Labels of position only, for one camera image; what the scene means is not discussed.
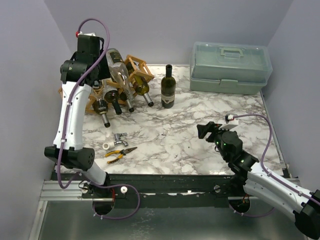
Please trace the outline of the clear glass carafe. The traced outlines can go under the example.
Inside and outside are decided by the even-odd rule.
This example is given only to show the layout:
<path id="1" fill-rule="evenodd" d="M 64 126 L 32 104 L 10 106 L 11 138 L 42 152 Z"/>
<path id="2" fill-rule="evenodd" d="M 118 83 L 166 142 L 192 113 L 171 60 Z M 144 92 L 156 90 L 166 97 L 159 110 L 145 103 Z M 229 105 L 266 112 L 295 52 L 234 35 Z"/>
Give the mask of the clear glass carafe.
<path id="1" fill-rule="evenodd" d="M 105 56 L 111 77 L 122 87 L 127 98 L 132 103 L 134 96 L 130 87 L 129 72 L 120 52 L 116 48 L 109 48 Z"/>

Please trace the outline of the tall green wine bottle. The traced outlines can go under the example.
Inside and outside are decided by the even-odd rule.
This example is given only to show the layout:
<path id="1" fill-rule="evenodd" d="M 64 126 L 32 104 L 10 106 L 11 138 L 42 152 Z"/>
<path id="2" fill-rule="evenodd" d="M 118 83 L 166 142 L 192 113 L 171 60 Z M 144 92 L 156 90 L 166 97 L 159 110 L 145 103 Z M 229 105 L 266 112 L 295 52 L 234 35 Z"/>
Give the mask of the tall green wine bottle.
<path id="1" fill-rule="evenodd" d="M 175 103 L 176 80 L 172 76 L 173 67 L 167 64 L 165 67 L 165 77 L 161 80 L 161 105 L 170 109 Z"/>

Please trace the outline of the green bottle silver neck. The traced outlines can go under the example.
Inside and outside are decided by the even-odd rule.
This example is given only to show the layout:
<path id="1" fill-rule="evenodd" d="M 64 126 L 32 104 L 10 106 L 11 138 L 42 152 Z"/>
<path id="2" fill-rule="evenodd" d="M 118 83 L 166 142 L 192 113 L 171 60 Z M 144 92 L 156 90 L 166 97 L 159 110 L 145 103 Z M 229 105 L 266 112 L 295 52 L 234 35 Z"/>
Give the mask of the green bottle silver neck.
<path id="1" fill-rule="evenodd" d="M 107 102 L 104 99 L 97 99 L 93 102 L 92 107 L 94 112 L 101 116 L 104 127 L 109 128 L 111 124 L 107 117 L 107 113 L 108 113 Z"/>

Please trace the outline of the green bottle beige label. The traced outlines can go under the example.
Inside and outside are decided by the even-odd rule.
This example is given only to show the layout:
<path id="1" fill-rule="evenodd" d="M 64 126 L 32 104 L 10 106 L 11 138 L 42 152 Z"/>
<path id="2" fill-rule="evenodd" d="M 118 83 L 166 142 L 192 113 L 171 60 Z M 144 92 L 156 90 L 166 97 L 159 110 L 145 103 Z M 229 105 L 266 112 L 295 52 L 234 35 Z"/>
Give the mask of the green bottle beige label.
<path id="1" fill-rule="evenodd" d="M 137 95 L 143 96 L 147 105 L 149 107 L 153 107 L 154 102 L 149 95 L 150 88 L 146 79 L 141 75 L 134 74 L 132 78 L 129 78 L 129 82 L 131 83 Z"/>

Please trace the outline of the green bottle brown label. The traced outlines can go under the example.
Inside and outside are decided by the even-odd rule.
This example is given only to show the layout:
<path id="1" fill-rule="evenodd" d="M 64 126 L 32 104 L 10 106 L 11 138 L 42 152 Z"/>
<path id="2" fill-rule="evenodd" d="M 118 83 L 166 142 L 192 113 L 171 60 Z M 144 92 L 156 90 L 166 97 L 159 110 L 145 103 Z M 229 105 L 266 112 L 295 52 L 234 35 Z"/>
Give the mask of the green bottle brown label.
<path id="1" fill-rule="evenodd" d="M 130 102 L 130 100 L 128 99 L 128 97 L 127 97 L 127 95 L 125 94 L 124 91 L 119 92 L 119 98 L 120 98 L 120 100 L 125 102 L 125 104 L 126 104 L 126 106 L 127 106 L 127 108 L 128 108 L 130 113 L 135 111 L 132 103 Z"/>

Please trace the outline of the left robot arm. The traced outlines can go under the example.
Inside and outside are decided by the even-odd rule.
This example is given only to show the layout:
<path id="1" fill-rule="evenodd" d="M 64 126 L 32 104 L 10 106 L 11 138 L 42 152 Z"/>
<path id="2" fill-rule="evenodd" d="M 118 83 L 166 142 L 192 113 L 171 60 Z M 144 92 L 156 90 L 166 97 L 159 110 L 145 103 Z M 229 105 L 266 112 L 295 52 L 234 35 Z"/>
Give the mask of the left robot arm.
<path id="1" fill-rule="evenodd" d="M 60 67 L 62 106 L 59 126 L 53 144 L 44 149 L 44 155 L 56 163 L 79 170 L 94 184 L 93 191 L 107 197 L 111 185 L 107 173 L 95 162 L 95 151 L 83 146 L 83 124 L 87 101 L 95 84 L 110 77 L 104 39 L 94 33 L 77 36 L 77 50 Z"/>

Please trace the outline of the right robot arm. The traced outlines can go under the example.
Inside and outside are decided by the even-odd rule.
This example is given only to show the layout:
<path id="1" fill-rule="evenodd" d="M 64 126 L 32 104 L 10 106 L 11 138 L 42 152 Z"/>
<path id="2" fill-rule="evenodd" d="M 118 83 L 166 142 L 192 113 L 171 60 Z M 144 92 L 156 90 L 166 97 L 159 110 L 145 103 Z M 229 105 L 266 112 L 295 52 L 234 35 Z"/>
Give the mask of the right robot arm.
<path id="1" fill-rule="evenodd" d="M 276 174 L 243 150 L 236 131 L 213 121 L 197 125 L 198 138 L 214 143 L 234 173 L 230 191 L 257 197 L 294 221 L 296 228 L 310 239 L 320 238 L 320 192 L 303 188 Z"/>

